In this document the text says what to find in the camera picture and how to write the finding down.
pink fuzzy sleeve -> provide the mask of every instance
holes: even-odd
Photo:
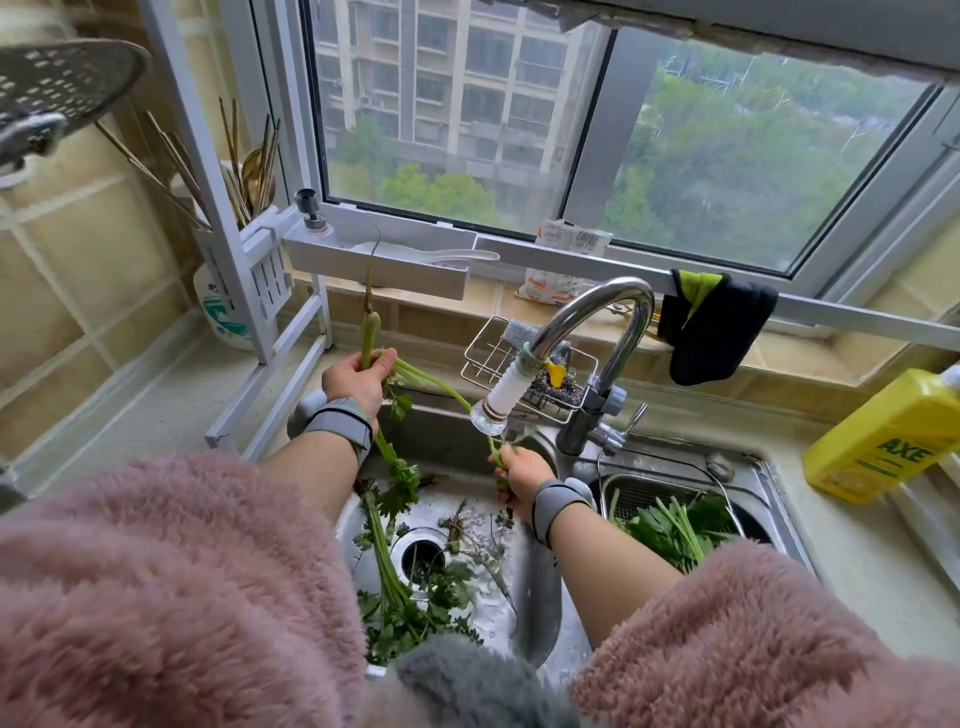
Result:
[[[0,520],[0,725],[347,726],[364,635],[333,529],[221,453]]]
[[[952,668],[900,660],[801,566],[746,541],[617,627],[571,694],[611,728],[960,725]]]

dish soap bottle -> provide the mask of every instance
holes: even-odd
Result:
[[[853,503],[896,488],[960,449],[960,363],[908,369],[804,455],[806,482]]]

building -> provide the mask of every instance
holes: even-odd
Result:
[[[324,140],[367,114],[399,163],[472,175],[536,228],[567,182],[607,38],[481,0],[313,0]]]

hand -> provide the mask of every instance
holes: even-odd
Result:
[[[348,356],[339,364],[334,364],[324,372],[321,379],[324,393],[329,400],[353,397],[370,417],[375,435],[380,424],[376,413],[383,402],[383,380],[390,376],[396,361],[396,349],[377,350],[372,353],[375,359],[366,372],[360,371],[360,352]]]
[[[487,459],[492,463],[496,462],[492,455]],[[543,481],[551,480],[556,475],[546,460],[531,449],[507,444],[500,448],[500,459],[503,461],[503,468],[496,469],[496,476],[507,478],[511,492],[497,493],[497,500],[513,508],[529,523],[534,506],[534,493]]]

kitchen sink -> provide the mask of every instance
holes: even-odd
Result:
[[[402,423],[390,419],[387,402],[380,417],[397,454],[418,464],[423,477],[419,501],[397,518],[402,534],[391,547],[397,573],[411,583],[412,575],[417,580],[417,569],[451,560],[470,564],[474,578],[469,618],[484,644],[526,660],[554,685],[566,683],[587,661],[591,648],[553,554],[537,543],[526,524],[509,519],[497,502],[487,439],[463,407],[448,397],[411,394],[414,406]],[[620,493],[618,515],[625,517],[656,497],[690,500],[701,492],[726,491],[748,538],[810,568],[773,478],[759,459],[643,435],[631,436],[626,448],[612,457],[593,445],[571,457],[555,449],[557,432],[555,426],[520,416],[510,420],[507,434],[544,455],[559,478],[574,476],[589,483],[603,515],[615,491]],[[722,478],[712,474],[718,472],[715,467],[708,470],[708,459],[722,464]],[[386,465],[375,450],[359,478],[374,478],[385,486]],[[454,516],[457,527],[451,529]],[[364,530],[364,520],[359,498],[352,497],[337,523],[337,536],[356,588],[378,592],[373,553],[353,541]],[[414,588],[417,598],[416,583]],[[382,668],[370,666],[368,674],[382,674]]]

